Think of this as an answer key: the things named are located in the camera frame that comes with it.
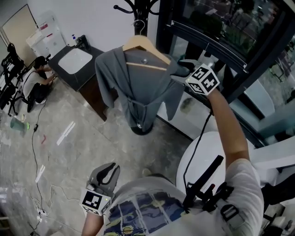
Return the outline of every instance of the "bathroom vanity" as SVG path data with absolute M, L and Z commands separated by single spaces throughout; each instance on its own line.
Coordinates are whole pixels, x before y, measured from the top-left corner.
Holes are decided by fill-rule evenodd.
M 91 46 L 89 50 L 66 46 L 48 64 L 60 79 L 79 92 L 106 121 L 104 110 L 107 106 L 100 94 L 94 66 L 95 59 L 102 53 L 103 51 Z M 118 97 L 116 90 L 112 90 L 111 94 L 113 99 Z

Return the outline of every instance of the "dark countertop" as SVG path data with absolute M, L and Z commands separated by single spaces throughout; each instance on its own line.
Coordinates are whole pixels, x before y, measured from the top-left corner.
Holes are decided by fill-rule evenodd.
M 92 59 L 77 73 L 70 75 L 59 66 L 59 60 L 62 59 L 72 49 L 74 49 L 74 47 L 65 46 L 48 62 L 48 64 L 58 74 L 60 79 L 63 79 L 73 90 L 78 91 L 89 79 L 95 75 L 95 59 L 100 54 L 102 54 L 103 51 L 91 46 L 89 50 L 80 48 L 82 51 L 91 54 Z

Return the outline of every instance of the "wooden hanger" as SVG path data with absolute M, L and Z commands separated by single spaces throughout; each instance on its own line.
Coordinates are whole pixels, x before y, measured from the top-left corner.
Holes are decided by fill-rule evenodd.
M 166 64 L 170 64 L 170 60 L 164 56 L 162 53 L 160 53 L 152 44 L 152 42 L 145 36 L 142 35 L 135 35 L 131 37 L 128 42 L 123 46 L 123 51 L 127 51 L 132 48 L 136 47 L 142 47 L 149 51 L 151 54 L 156 56 L 157 58 L 161 59 L 164 61 Z M 152 66 L 152 65 L 145 65 L 145 64 L 137 64 L 137 63 L 130 63 L 127 62 L 126 64 L 128 65 L 137 65 L 137 66 L 142 66 L 142 67 L 149 67 L 149 68 L 154 68 L 154 69 L 159 69 L 159 70 L 167 70 L 166 68 L 162 67 L 157 67 L 157 66 Z

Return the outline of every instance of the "white t-shirt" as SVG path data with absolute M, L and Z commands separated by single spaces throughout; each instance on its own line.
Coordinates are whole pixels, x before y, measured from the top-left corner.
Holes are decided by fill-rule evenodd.
M 234 187 L 227 199 L 239 209 L 245 223 L 230 231 L 220 209 L 202 210 L 196 204 L 186 213 L 185 198 L 169 181 L 160 177 L 145 177 L 124 185 L 106 212 L 105 236 L 257 236 L 263 219 L 263 196 L 250 162 L 239 159 L 232 163 L 225 181 Z
M 44 79 L 38 74 L 36 69 L 32 67 L 26 74 L 23 82 L 23 94 L 27 99 L 36 83 L 41 84 Z

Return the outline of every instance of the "gray hoodie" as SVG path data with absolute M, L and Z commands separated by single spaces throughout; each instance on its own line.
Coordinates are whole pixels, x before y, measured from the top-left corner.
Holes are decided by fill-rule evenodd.
M 162 102 L 166 105 L 168 120 L 177 110 L 184 86 L 171 79 L 170 75 L 187 76 L 188 69 L 175 60 L 167 65 L 147 51 L 122 47 L 101 54 L 95 60 L 95 69 L 104 103 L 114 107 L 109 93 L 115 88 L 130 127 L 141 127 L 146 131 L 154 122 Z M 127 65 L 126 62 L 147 64 L 166 68 L 166 71 L 142 66 Z

